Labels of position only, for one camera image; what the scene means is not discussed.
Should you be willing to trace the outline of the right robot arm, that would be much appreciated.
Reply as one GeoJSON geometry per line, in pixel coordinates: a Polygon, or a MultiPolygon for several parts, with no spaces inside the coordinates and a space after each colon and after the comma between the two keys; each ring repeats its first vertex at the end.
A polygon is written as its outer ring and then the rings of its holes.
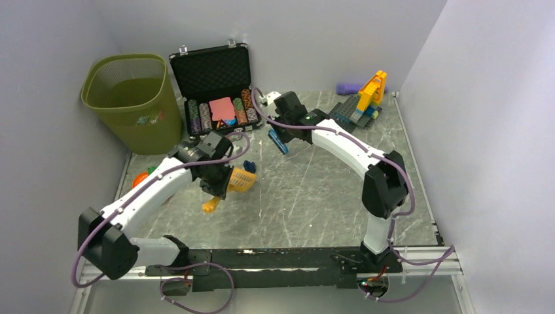
{"type": "Polygon", "coordinates": [[[331,153],[360,176],[361,203],[369,216],[360,254],[351,262],[371,272],[392,266],[393,214],[409,195],[403,157],[367,145],[319,109],[308,111],[295,92],[272,92],[262,101],[271,113],[270,137],[282,152],[288,142],[300,139],[331,153]]]}

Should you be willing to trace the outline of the blue hand brush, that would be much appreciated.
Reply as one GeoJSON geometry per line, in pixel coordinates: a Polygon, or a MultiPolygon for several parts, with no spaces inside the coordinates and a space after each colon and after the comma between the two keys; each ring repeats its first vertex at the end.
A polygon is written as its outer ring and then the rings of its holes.
{"type": "Polygon", "coordinates": [[[273,129],[269,130],[268,136],[282,154],[289,153],[289,149],[287,145],[279,138],[279,135],[275,130],[273,129]]]}

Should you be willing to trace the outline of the orange slotted plastic scoop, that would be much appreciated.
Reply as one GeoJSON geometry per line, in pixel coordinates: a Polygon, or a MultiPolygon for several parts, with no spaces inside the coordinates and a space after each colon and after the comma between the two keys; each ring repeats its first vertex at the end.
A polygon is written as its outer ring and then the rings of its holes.
{"type": "Polygon", "coordinates": [[[202,205],[203,212],[214,212],[220,201],[225,199],[227,192],[246,192],[254,185],[256,180],[256,174],[235,167],[230,174],[227,184],[225,185],[225,193],[222,196],[213,196],[209,201],[205,202],[202,205]]]}

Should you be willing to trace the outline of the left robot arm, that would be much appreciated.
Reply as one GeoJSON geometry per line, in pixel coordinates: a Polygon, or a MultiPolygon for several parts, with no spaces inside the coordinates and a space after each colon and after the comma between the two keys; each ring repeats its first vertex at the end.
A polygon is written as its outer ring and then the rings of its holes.
{"type": "Polygon", "coordinates": [[[174,236],[136,237],[141,222],[178,190],[194,181],[202,190],[224,198],[233,168],[233,144],[210,132],[200,141],[175,145],[160,165],[137,186],[96,211],[89,207],[79,217],[78,257],[85,258],[115,280],[140,266],[162,266],[183,273],[190,264],[189,248],[174,236]]]}

